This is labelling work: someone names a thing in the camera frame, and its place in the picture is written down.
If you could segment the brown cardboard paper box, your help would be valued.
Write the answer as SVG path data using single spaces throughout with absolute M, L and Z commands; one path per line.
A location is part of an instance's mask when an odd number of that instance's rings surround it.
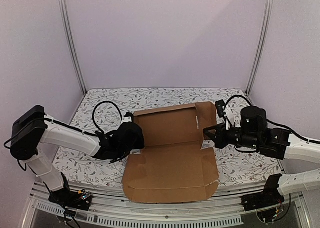
M 126 197 L 136 203 L 204 201 L 218 188 L 215 151 L 203 148 L 204 128 L 217 123 L 216 107 L 198 102 L 136 111 L 144 148 L 130 154 L 122 178 Z

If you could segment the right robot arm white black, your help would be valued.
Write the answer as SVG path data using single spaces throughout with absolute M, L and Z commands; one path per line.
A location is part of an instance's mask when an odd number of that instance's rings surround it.
M 214 142 L 216 148 L 227 145 L 244 147 L 244 152 L 256 152 L 275 159 L 298 159 L 319 163 L 319 140 L 303 137 L 285 125 L 268 127 L 267 113 L 257 106 L 247 106 L 240 112 L 240 126 L 231 120 L 221 109 L 218 114 L 224 122 L 203 129 L 203 134 Z M 264 189 L 258 195 L 262 206 L 283 200 L 285 195 L 318 189 L 320 171 L 318 169 L 296 174 L 273 174 L 268 177 Z

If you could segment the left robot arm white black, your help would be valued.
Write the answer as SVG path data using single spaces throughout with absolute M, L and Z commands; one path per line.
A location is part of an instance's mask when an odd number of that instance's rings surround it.
M 66 147 L 112 163 L 145 146 L 143 130 L 130 112 L 121 116 L 116 130 L 90 133 L 56 120 L 44 110 L 43 106 L 36 105 L 18 118 L 12 126 L 11 137 L 3 145 L 15 159 L 30 167 L 63 205 L 70 205 L 74 194 L 67 189 L 62 173 L 40 150 L 40 143 Z

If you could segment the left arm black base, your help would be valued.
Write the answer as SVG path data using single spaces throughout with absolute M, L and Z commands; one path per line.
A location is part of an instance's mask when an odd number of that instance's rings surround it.
M 51 191 L 49 189 L 50 195 L 48 200 L 63 208 L 71 207 L 88 211 L 93 199 L 92 192 L 86 189 L 72 191 L 66 176 L 63 173 L 61 173 L 61 175 L 63 178 L 63 188 L 57 191 Z

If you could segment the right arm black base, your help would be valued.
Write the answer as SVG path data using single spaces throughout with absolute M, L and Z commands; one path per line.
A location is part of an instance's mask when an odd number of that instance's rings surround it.
M 269 176 L 261 192 L 243 195 L 241 204 L 245 211 L 264 208 L 276 205 L 285 201 L 283 195 L 278 191 L 279 180 L 282 174 L 273 174 Z

